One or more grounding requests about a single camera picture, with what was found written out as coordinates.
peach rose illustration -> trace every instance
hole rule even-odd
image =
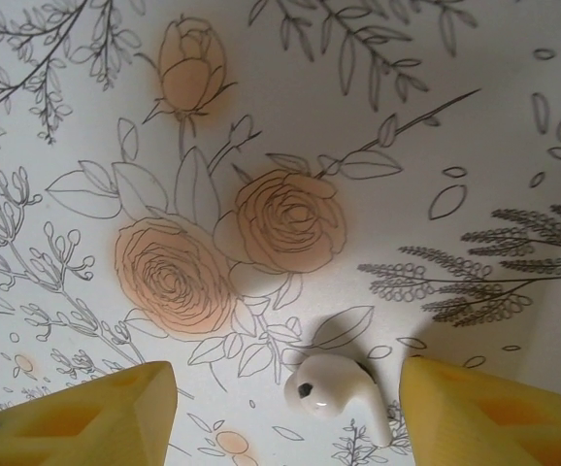
[[[275,170],[243,187],[236,210],[216,226],[216,244],[232,259],[282,274],[312,272],[346,243],[346,223],[327,181]]]
[[[197,113],[226,86],[222,43],[203,19],[171,22],[160,49],[158,73],[164,99],[178,114]]]
[[[230,333],[237,299],[226,257],[198,226],[174,216],[144,218],[119,231],[116,274],[127,297],[180,340]]]

white earbud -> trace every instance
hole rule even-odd
[[[367,369],[353,359],[336,354],[309,356],[287,380],[284,397],[293,410],[320,418],[338,416],[349,400],[357,399],[371,413],[367,432],[373,444],[384,448],[392,441],[380,389]]]

floral paper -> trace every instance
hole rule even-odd
[[[0,0],[0,410],[163,359],[167,464],[411,465],[412,355],[561,393],[561,1]]]

